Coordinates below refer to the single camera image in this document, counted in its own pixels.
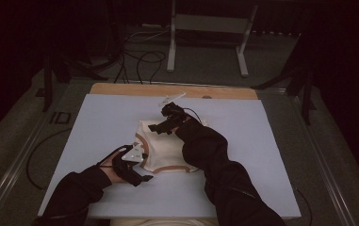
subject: metal leg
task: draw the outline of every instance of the metal leg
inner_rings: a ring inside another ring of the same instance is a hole
[[[240,68],[240,74],[242,77],[247,77],[249,75],[249,72],[247,70],[246,60],[244,58],[244,49],[246,48],[247,40],[250,37],[250,33],[252,31],[253,20],[254,20],[257,9],[258,9],[258,6],[253,7],[252,14],[250,15],[250,18],[246,24],[246,28],[244,29],[243,42],[241,43],[240,46],[238,46],[236,48],[238,66]]]
[[[51,52],[46,51],[43,60],[43,75],[44,75],[44,105],[43,112],[49,109],[49,106],[53,102],[53,72],[52,72],[52,60]]]
[[[168,66],[167,71],[173,73],[175,70],[175,55],[176,55],[176,42],[175,42],[175,0],[172,0],[172,13],[171,13],[171,44],[170,52],[168,53]]]

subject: metal stand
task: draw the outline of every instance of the metal stand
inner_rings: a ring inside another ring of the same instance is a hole
[[[309,65],[301,65],[295,67],[288,73],[281,73],[279,76],[274,77],[261,85],[254,86],[251,88],[266,89],[287,78],[291,78],[291,81],[286,88],[287,95],[297,96],[300,93],[302,87],[304,87],[302,96],[302,117],[304,121],[309,125],[311,124],[311,122],[309,121],[309,109],[311,105],[311,91],[313,82],[312,68]]]
[[[250,36],[253,27],[253,20],[258,9],[258,6],[253,6],[252,13],[248,19],[238,18],[223,18],[223,17],[210,17],[200,15],[185,15],[176,14],[175,0],[172,0],[171,7],[171,43],[170,51],[168,54],[167,71],[174,72],[175,68],[175,55],[176,55],[176,29],[184,30],[200,30],[200,31],[215,31],[215,32],[228,32],[243,34],[243,41],[240,46],[236,48],[238,66],[240,74],[247,77],[249,72],[247,70],[246,60],[244,58],[244,49],[247,40]]]

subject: hand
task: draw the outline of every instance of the hand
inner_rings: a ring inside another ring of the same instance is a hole
[[[112,159],[119,153],[120,152],[114,153],[108,159],[106,159],[106,161],[100,164],[100,166],[102,166],[100,169],[106,174],[111,183],[126,183],[126,181],[119,177],[112,168]]]

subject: metal bar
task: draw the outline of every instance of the metal bar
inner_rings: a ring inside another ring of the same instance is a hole
[[[11,166],[7,169],[5,175],[3,176],[2,180],[0,181],[0,209],[3,206],[5,200],[8,197],[9,192],[14,187],[15,182],[18,180],[24,165],[25,160],[27,159],[30,151],[32,150],[37,137],[41,132],[41,128],[44,124],[47,123],[47,119],[55,112],[55,108],[57,107],[57,103],[59,99],[62,97],[63,92],[65,91],[67,85],[60,85],[56,86],[55,95],[57,97],[57,101],[53,102],[49,110],[45,113],[41,113],[40,118],[38,119],[35,127],[31,131],[29,137],[27,138],[25,144],[21,148],[20,152],[12,162]]]
[[[310,143],[313,147],[313,156],[315,161],[318,164],[318,169],[320,175],[322,176],[323,182],[326,185],[329,196],[332,199],[335,210],[339,216],[339,219],[344,226],[354,226],[355,221],[350,213],[350,209],[346,204],[346,201],[341,193],[340,187],[335,180],[335,177],[332,174],[332,171],[329,168],[328,163],[326,162],[323,151],[321,150],[317,139],[314,136],[313,131],[305,124],[302,114],[300,112],[300,101],[297,97],[289,97],[291,105],[294,107],[294,110],[297,112],[297,120],[299,121],[302,129],[307,135]]]
[[[173,73],[175,70],[175,56],[176,56],[176,40],[175,40],[175,30],[176,30],[176,12],[175,12],[175,0],[172,0],[172,9],[171,9],[171,44],[170,51],[168,53],[168,65],[167,71]]]

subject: black device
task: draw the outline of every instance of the black device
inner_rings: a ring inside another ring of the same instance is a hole
[[[157,132],[158,134],[171,134],[173,128],[181,125],[183,121],[189,117],[189,114],[185,112],[184,108],[176,105],[174,102],[164,105],[161,114],[164,117],[167,117],[165,121],[160,124],[149,125],[150,130],[152,132]]]

